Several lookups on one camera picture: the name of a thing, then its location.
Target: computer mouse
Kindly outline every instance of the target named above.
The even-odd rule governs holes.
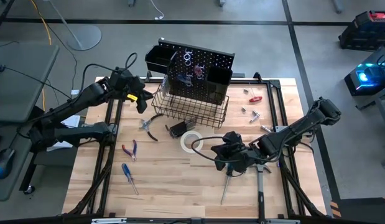
[[[10,174],[15,153],[15,150],[11,148],[0,151],[0,179],[4,179]]]

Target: desk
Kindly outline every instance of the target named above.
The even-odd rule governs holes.
[[[293,123],[303,116],[296,82],[293,78],[284,78],[280,81],[288,122]],[[151,92],[157,89],[157,84],[146,86],[146,90]],[[245,95],[243,88],[253,88],[256,96],[263,96],[262,101],[256,105],[246,105],[251,96]],[[203,136],[222,136],[233,130],[242,135],[246,144],[265,134],[260,125],[272,125],[266,87],[230,85],[227,94],[230,96],[230,102],[222,128],[197,126],[195,130]],[[164,127],[165,124],[171,126],[180,121],[166,117],[156,119],[151,124],[150,131],[159,142],[154,142],[146,132],[138,130],[140,119],[149,119],[155,115],[150,104],[151,102],[144,114],[138,114],[135,103],[128,101],[124,103],[105,214],[116,212],[117,217],[140,218],[257,218],[256,169],[248,169],[241,177],[232,178],[224,204],[220,205],[226,179],[225,170],[217,171],[212,161],[196,154],[188,154],[180,148],[180,140],[172,139]],[[242,114],[242,106],[246,107],[246,114]],[[252,110],[257,110],[261,117],[253,124],[249,124]],[[106,105],[89,108],[86,123],[103,121],[105,112]],[[131,162],[121,149],[122,144],[131,147],[133,139],[138,145],[137,162]],[[215,153],[210,151],[210,147],[221,143],[219,139],[207,140],[201,152],[214,157]],[[90,188],[97,153],[97,143],[79,148],[63,212],[73,209]],[[295,159],[303,190],[317,208],[325,213],[311,150],[304,146],[297,147]],[[131,185],[127,183],[121,168],[123,162],[128,164],[140,195],[135,195]],[[264,173],[266,218],[276,218],[279,213],[287,214],[281,172],[274,163],[268,163],[268,166],[272,173]],[[292,188],[290,189],[294,210],[297,211],[295,194]]]
[[[10,44],[0,47],[0,65],[23,72],[45,82],[57,57],[59,47],[42,44]],[[43,84],[16,72],[0,73],[0,127],[4,122],[13,122],[0,128],[0,151],[8,148],[17,127],[28,119],[40,95]],[[21,129],[27,133],[30,125]],[[20,136],[11,146],[15,150],[11,173],[0,180],[0,200],[7,200],[24,166],[32,143]]]

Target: black bin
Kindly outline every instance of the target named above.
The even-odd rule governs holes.
[[[221,105],[230,85],[232,70],[227,68],[211,67],[206,78],[209,99]]]
[[[147,63],[148,70],[167,74],[175,63],[176,53],[177,52],[174,49],[154,46],[145,55],[145,62]]]

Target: black wire basket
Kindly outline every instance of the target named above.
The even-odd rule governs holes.
[[[221,128],[227,112],[228,96],[219,96],[224,98],[224,100],[222,104],[217,105],[215,103],[173,95],[170,89],[173,90],[174,88],[170,88],[169,79],[165,76],[151,104],[156,113],[162,113],[165,116],[182,120],[196,120],[197,124]]]

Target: blue light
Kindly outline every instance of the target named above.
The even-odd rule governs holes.
[[[358,89],[361,88],[362,86],[374,86],[374,84],[362,84],[362,85],[360,85],[356,90],[358,90]]]
[[[360,74],[359,74],[359,79],[360,79],[362,82],[368,81],[368,78],[366,77],[365,73],[360,73]]]

